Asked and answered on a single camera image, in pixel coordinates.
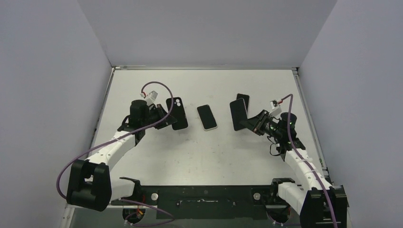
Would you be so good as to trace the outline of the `black phone case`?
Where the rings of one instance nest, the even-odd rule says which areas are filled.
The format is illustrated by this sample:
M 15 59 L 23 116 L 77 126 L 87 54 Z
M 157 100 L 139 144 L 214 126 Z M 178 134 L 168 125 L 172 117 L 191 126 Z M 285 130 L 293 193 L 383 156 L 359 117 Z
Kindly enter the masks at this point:
M 173 130 L 182 130 L 188 127 L 184 104 L 180 97 L 173 98 L 173 109 L 171 111 L 171 116 L 177 120 L 176 123 L 172 124 Z

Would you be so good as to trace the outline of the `white-edged black phone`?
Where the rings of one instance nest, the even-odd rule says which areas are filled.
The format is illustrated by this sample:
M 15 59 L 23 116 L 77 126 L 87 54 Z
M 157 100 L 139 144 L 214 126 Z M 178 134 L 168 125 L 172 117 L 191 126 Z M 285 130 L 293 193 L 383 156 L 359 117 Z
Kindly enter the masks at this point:
M 245 109 L 245 104 L 242 99 L 236 99 L 230 102 L 230 112 L 232 117 L 234 131 L 240 131 L 245 127 L 240 124 L 240 121 L 247 120 L 248 113 Z

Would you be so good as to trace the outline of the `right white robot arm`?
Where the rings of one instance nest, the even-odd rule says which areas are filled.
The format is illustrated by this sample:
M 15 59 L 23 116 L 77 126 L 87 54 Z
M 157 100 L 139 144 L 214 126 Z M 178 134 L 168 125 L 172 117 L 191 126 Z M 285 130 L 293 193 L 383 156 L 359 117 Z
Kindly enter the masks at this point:
M 320 173 L 297 138 L 297 117 L 284 112 L 275 122 L 266 110 L 240 122 L 253 133 L 272 137 L 282 160 L 292 169 L 298 183 L 291 180 L 275 182 L 269 199 L 276 204 L 286 202 L 298 215 L 303 228 L 345 228 L 348 200 L 342 186 L 333 186 Z

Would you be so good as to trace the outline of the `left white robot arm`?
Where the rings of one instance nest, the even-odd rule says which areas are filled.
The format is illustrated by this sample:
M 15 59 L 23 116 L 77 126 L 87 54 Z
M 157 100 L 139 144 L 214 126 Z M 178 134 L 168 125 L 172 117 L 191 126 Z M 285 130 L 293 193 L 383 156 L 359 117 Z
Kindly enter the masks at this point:
M 134 100 L 130 113 L 124 118 L 111 141 L 100 146 L 85 160 L 77 159 L 71 164 L 66 200 L 70 205 L 103 211 L 110 202 L 125 199 L 137 204 L 142 198 L 139 180 L 112 178 L 111 170 L 122 157 L 145 136 L 145 130 L 162 129 L 177 122 L 160 104 Z

